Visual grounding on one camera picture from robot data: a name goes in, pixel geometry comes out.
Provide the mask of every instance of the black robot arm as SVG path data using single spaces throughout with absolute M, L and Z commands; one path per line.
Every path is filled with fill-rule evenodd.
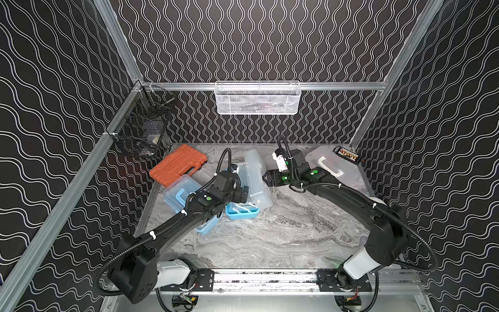
M 281 142 L 285 143 L 286 149 L 283 149 Z M 278 169 L 267 171 L 262 177 L 267 185 L 270 187 L 286 185 L 299 193 L 308 190 L 336 204 L 370 231 L 364 248 L 337 269 L 337 281 L 341 287 L 351 289 L 355 286 L 355 280 L 367 272 L 376 272 L 393 263 L 424 272 L 436 270 L 438 259 L 435 252 L 407 225 L 405 213 L 399 206 L 394 205 L 389 208 L 383 201 L 368 198 L 342 184 L 327 170 L 321 167 L 310 168 L 300 150 L 290 150 L 283 138 L 280 138 L 278 143 L 276 157 L 282 155 L 288 166 L 284 171 Z M 431 267 L 420 268 L 396 260 L 407 246 L 409 234 L 420 240 L 429 251 L 433 260 Z
M 164 250 L 212 216 L 220 216 L 229 202 L 247 201 L 249 188 L 241 186 L 236 173 L 221 171 L 211 182 L 209 190 L 205 191 L 202 187 L 189 195 L 185 208 L 157 228 L 136 238 L 126 235 L 118 244 L 114 257 L 95 277 L 95 290 L 104 296 L 124 294 L 133 304 L 140 302 L 156 285 L 156 264 Z M 107 291 L 100 287 L 100 276 L 106 270 L 108 278 L 119 291 Z

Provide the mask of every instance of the gray marble surface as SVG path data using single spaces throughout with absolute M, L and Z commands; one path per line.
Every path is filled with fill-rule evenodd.
M 272 159 L 275 145 L 191 146 L 208 157 L 208 162 L 193 175 L 200 184 L 213 176 L 226 147 L 231 147 L 233 163 L 244 161 L 243 152 L 255 148 L 267 169 L 277 168 Z M 304 155 L 316 147 L 290 145 Z M 367 194 L 360 173 L 357 183 L 350 186 Z M 174 215 L 163 201 L 163 191 L 161 188 L 156 198 L 147 231 Z M 160 260 L 182 258 L 211 268 L 335 268 L 367 240 L 369 232 L 357 220 L 325 199 L 309 192 L 299 194 L 288 187 L 271 188 L 271 193 L 273 206 L 260 211 L 256 218 L 232 221 L 223 215 L 208 234 L 201 236 L 191 231 Z

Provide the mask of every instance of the orange toolbox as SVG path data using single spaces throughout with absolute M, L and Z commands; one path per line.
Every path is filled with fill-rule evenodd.
M 184 144 L 151 169 L 149 175 L 164 187 L 168 187 L 187 172 L 192 176 L 207 160 L 205 154 Z

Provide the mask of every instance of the blue plastic tray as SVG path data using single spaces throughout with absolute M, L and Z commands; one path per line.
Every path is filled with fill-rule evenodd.
M 225 207 L 225 213 L 230 220 L 251 219 L 255 218 L 260 212 L 260 209 L 249 204 L 229 203 Z

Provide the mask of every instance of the white wavy line pattern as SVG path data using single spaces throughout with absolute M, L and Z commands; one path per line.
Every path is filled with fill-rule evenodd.
M 362 140 L 377 195 L 441 266 L 436 311 L 499 311 L 499 1 L 446 1 Z M 420 244 L 403 254 L 427 265 Z
M 348 143 L 375 91 L 306 91 L 296 115 L 219 115 L 212 92 L 183 91 L 167 130 L 178 143 Z
M 108 152 L 15 311 L 99 311 L 93 275 L 134 234 L 153 185 L 147 172 L 160 159 Z
M 425 3 L 112 1 L 151 82 L 381 81 Z
M 92 0 L 0 0 L 0 11 L 1 285 L 133 83 Z M 134 230 L 152 165 L 108 154 L 17 311 L 98 310 L 88 268 Z
M 90 0 L 0 0 L 0 283 L 132 83 Z

